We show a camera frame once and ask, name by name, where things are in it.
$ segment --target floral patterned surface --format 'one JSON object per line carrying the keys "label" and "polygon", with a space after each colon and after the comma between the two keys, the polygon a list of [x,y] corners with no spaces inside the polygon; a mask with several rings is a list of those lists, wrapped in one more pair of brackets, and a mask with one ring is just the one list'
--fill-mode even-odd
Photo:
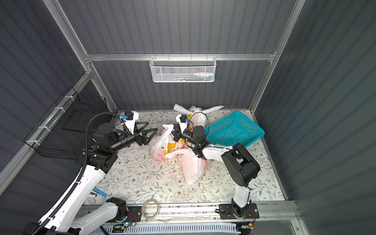
{"label": "floral patterned surface", "polygon": [[[233,111],[218,110],[207,114],[209,122],[227,116]],[[253,119],[250,111],[241,111]],[[147,128],[158,128],[161,134],[163,124],[176,123],[175,111],[139,112],[138,121],[148,121]],[[149,146],[133,144],[118,153],[118,159],[108,174],[97,184],[97,188],[127,201],[127,204],[143,204],[155,198],[160,203],[229,202],[235,183],[223,162],[213,161],[203,176],[193,185],[188,185],[177,158],[156,162]],[[258,161],[261,171],[252,186],[250,198],[253,201],[285,200],[276,180],[273,168],[259,139],[247,150]],[[87,198],[85,205],[101,205],[104,197]]]}

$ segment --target gray wall panel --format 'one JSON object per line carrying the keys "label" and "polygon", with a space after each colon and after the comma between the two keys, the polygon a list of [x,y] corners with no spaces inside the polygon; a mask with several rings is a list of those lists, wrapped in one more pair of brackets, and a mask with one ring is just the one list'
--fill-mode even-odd
{"label": "gray wall panel", "polygon": [[118,109],[248,108],[266,61],[218,61],[213,83],[157,83],[149,62],[94,62]]}
{"label": "gray wall panel", "polygon": [[42,1],[0,1],[0,169],[84,70]]}
{"label": "gray wall panel", "polygon": [[256,110],[314,235],[375,232],[375,12],[374,1],[307,1]]}
{"label": "gray wall panel", "polygon": [[[0,170],[84,70],[42,0],[0,1]],[[95,94],[89,83],[84,92]],[[0,196],[0,234],[21,234],[59,199],[78,161],[33,154]]]}
{"label": "gray wall panel", "polygon": [[60,1],[90,54],[272,53],[293,0]]}

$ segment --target white cable tie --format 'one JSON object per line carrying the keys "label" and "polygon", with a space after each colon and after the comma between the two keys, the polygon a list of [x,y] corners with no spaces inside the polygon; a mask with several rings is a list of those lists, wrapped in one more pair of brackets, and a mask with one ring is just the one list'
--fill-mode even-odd
{"label": "white cable tie", "polygon": [[61,110],[63,110],[63,112],[65,113],[65,110],[64,110],[63,107],[58,107],[58,108],[55,108],[55,109],[61,109]]}
{"label": "white cable tie", "polygon": [[48,128],[48,126],[40,126],[38,128],[45,128],[48,132],[51,132],[51,130]]}
{"label": "white cable tie", "polygon": [[64,97],[72,98],[72,100],[74,101],[74,97],[73,96],[64,96]]}
{"label": "white cable tie", "polygon": [[39,143],[39,141],[38,141],[38,140],[27,140],[26,142],[37,143],[38,145],[40,145],[40,143]]}

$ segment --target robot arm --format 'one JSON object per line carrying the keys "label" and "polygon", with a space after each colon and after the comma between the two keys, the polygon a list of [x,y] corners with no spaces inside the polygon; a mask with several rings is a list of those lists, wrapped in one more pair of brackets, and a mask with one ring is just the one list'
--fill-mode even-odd
{"label": "robot arm", "polygon": [[260,171],[260,165],[242,144],[234,146],[213,145],[206,139],[206,133],[202,126],[195,126],[190,132],[187,127],[185,115],[178,115],[174,126],[174,141],[183,139],[191,144],[192,151],[198,158],[213,159],[224,162],[231,178],[236,183],[235,194],[232,199],[232,210],[238,218],[243,217],[244,210],[249,203],[250,187]]}
{"label": "robot arm", "polygon": [[[96,143],[93,149],[88,151],[88,163],[81,179],[78,180],[79,174],[56,204],[41,217],[39,223],[29,223],[23,234],[87,235],[111,219],[119,222],[126,219],[128,214],[126,202],[112,197],[100,208],[74,221],[74,217],[85,199],[118,158],[117,152],[135,142],[140,146],[147,145],[157,132],[156,128],[144,130],[149,123],[136,122],[137,112],[126,113],[122,119],[124,121],[122,124],[127,127],[124,128],[124,132],[115,129],[113,123],[103,123],[97,128],[93,133]],[[72,186],[76,183],[78,184],[72,190]]]}

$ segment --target black mounting plate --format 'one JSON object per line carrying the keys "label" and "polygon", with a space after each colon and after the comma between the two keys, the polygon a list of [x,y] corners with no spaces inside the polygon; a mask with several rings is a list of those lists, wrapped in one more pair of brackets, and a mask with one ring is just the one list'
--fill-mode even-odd
{"label": "black mounting plate", "polygon": [[[231,203],[229,204],[219,204],[219,210],[224,211],[225,213],[230,213],[232,212],[232,205]],[[221,213],[221,220],[231,220],[231,219],[238,219],[235,217],[234,214],[231,215],[226,215],[224,213]],[[245,209],[244,212],[244,219],[258,219],[260,218],[260,215],[258,214],[258,209],[255,203],[250,203],[248,208]]]}
{"label": "black mounting plate", "polygon": [[[140,222],[141,220],[141,206],[127,206],[128,208],[128,214],[132,214],[132,221],[134,221],[134,216],[137,218],[137,222]],[[114,219],[107,221],[108,223],[117,223]]]}

